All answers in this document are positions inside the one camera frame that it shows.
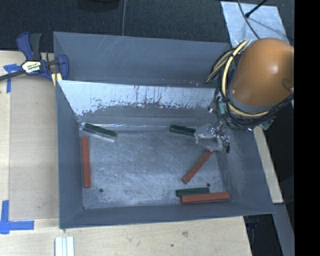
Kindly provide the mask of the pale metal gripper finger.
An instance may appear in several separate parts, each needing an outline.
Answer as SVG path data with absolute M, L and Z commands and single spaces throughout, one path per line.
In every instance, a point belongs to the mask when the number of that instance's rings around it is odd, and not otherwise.
M 201 126 L 195 129 L 194 137 L 196 143 L 199 143 L 200 140 L 210 140 L 213 138 L 213 133 L 210 126 Z
M 210 152 L 221 151 L 222 143 L 217 140 L 205 140 L 203 143 L 203 147 Z

